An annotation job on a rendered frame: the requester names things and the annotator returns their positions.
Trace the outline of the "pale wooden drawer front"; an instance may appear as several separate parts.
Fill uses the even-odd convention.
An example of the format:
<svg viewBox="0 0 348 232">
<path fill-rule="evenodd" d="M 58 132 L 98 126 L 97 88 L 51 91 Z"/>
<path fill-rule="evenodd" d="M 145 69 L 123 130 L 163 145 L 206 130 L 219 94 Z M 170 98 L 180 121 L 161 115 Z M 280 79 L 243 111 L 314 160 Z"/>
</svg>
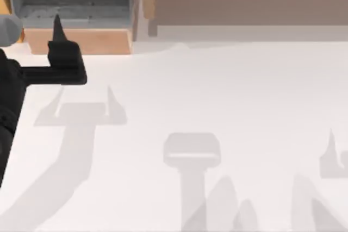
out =
<svg viewBox="0 0 348 232">
<path fill-rule="evenodd" d="M 126 55 L 132 52 L 133 32 L 130 29 L 66 28 L 64 32 L 68 40 L 79 44 L 83 54 Z M 47 54 L 48 41 L 52 37 L 52 29 L 27 28 L 24 30 L 24 39 L 33 54 Z"/>
</svg>

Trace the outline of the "pale grey rounded box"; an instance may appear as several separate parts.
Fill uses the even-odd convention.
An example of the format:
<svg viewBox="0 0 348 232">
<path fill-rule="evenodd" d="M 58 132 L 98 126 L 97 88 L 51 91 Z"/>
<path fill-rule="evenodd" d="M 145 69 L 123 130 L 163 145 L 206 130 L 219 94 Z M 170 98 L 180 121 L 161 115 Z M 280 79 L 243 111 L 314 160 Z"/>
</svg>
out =
<svg viewBox="0 0 348 232">
<path fill-rule="evenodd" d="M 0 14 L 0 47 L 16 43 L 22 34 L 22 21 L 13 14 Z"/>
</svg>

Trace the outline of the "wooden cupboard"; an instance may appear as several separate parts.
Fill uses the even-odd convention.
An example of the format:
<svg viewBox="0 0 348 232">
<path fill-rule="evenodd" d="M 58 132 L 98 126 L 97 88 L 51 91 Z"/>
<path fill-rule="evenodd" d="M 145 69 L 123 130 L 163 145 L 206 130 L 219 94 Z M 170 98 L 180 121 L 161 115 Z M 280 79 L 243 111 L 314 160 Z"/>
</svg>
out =
<svg viewBox="0 0 348 232">
<path fill-rule="evenodd" d="M 0 14 L 14 14 L 9 0 L 0 0 Z M 184 27 L 194 27 L 204 39 L 244 39 L 240 27 L 285 27 L 288 38 L 295 27 L 307 27 L 303 39 L 348 40 L 348 0 L 138 0 L 138 16 L 147 21 L 149 37 L 161 26 L 175 37 L 190 39 Z"/>
</svg>

